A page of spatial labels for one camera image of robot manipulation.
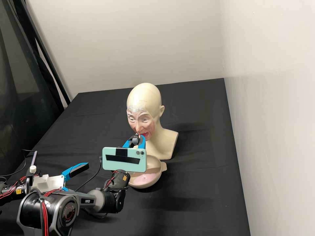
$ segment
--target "white wall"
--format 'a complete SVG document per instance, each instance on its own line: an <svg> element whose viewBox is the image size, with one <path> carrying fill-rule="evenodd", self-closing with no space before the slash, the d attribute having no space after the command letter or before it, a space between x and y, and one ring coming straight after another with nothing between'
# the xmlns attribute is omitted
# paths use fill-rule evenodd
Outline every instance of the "white wall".
<svg viewBox="0 0 315 236"><path fill-rule="evenodd" d="M26 4L54 65L79 92L222 75L219 1L44 1Z"/></svg>
<svg viewBox="0 0 315 236"><path fill-rule="evenodd" d="M315 235L313 0L221 0L224 74L252 236Z"/></svg>

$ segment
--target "pink liquid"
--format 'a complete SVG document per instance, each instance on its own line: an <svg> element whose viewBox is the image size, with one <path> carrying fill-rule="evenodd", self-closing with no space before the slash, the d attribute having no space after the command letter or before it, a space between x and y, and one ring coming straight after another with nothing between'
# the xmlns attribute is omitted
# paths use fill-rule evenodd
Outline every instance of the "pink liquid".
<svg viewBox="0 0 315 236"><path fill-rule="evenodd" d="M134 185L147 184L147 183L151 182L152 180L154 180L156 177L157 177L156 173L142 174L142 175L135 178Z"/></svg>

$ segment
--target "smartphone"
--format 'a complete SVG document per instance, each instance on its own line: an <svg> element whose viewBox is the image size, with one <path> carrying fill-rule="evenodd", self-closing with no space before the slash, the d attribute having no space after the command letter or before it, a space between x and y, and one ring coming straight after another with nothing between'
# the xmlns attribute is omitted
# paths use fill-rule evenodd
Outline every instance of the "smartphone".
<svg viewBox="0 0 315 236"><path fill-rule="evenodd" d="M147 170L147 152L143 148L104 147L102 157L104 170L122 169L129 172Z"/></svg>

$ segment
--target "bald mannequin head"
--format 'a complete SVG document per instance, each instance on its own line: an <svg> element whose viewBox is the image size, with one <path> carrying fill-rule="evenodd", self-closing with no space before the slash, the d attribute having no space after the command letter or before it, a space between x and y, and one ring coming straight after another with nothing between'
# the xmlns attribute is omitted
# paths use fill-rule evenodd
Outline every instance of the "bald mannequin head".
<svg viewBox="0 0 315 236"><path fill-rule="evenodd" d="M155 85L142 83L131 90L127 98L127 117L134 132L149 140L159 128L163 112L161 93Z"/></svg>

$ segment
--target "beige bowl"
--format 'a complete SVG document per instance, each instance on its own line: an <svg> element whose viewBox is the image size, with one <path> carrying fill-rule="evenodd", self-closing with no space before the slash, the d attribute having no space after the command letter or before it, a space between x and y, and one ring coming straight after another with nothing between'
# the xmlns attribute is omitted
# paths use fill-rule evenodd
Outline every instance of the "beige bowl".
<svg viewBox="0 0 315 236"><path fill-rule="evenodd" d="M155 184L163 171L166 171L166 163L161 162L155 156L147 155L147 170L144 173L131 172L129 186L133 188L147 188Z"/></svg>

